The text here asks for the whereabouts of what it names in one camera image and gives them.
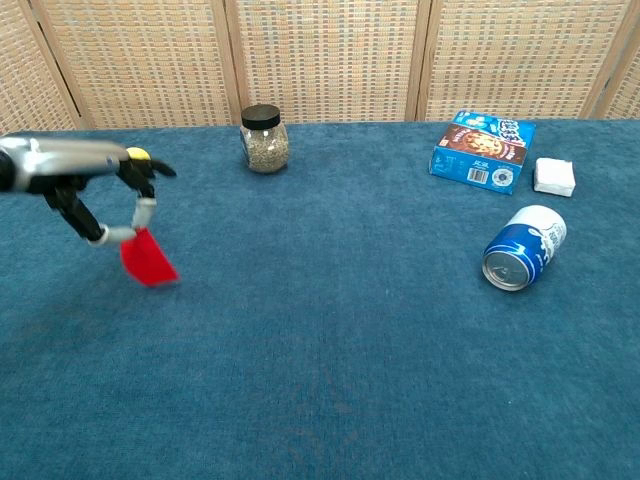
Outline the blue table cloth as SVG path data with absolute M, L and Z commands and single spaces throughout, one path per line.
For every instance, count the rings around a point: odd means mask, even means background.
M 432 176 L 442 123 L 95 130 L 170 163 L 145 288 L 0 195 L 0 480 L 640 480 L 640 120 L 540 120 L 512 195 Z M 533 189 L 571 161 L 570 198 Z M 523 207 L 536 282 L 483 252 Z

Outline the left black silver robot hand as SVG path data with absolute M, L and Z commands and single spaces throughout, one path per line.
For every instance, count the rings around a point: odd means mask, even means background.
M 132 161 L 127 148 L 108 140 L 1 136 L 0 193 L 41 195 L 88 243 L 121 244 L 151 221 L 157 206 L 151 180 L 157 173 L 176 175 L 170 165 L 152 157 L 150 161 Z M 110 175 L 136 192 L 132 220 L 125 226 L 99 222 L 78 197 L 91 179 Z

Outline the woven screen panel wooden frame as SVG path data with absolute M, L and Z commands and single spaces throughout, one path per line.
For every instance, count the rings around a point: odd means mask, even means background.
M 0 134 L 87 126 L 28 0 L 0 0 Z
M 640 0 L 629 0 L 579 118 L 640 120 Z
M 413 121 L 432 0 L 223 0 L 240 107 L 285 122 Z
M 25 0 L 76 127 L 240 120 L 226 0 Z
M 405 117 L 601 118 L 640 0 L 418 0 Z

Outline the white tissue pack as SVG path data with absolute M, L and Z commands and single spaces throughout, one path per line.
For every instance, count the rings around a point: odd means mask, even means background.
M 570 198 L 576 187 L 571 161 L 540 157 L 535 162 L 533 189 L 538 192 Z

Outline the blue white drink can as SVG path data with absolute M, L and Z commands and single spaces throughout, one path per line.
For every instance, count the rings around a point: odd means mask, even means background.
M 555 210 L 523 207 L 485 248 L 482 272 L 497 288 L 522 290 L 538 280 L 566 235 L 566 223 Z

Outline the glass jar with black lid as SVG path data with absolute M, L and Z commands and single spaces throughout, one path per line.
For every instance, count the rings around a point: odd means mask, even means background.
M 270 174 L 288 166 L 289 141 L 280 109 L 256 104 L 241 111 L 241 137 L 248 168 Z

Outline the blue cookie box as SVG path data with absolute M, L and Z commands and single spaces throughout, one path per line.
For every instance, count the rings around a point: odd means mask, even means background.
M 531 121 L 461 110 L 435 145 L 429 173 L 510 195 L 535 131 Z

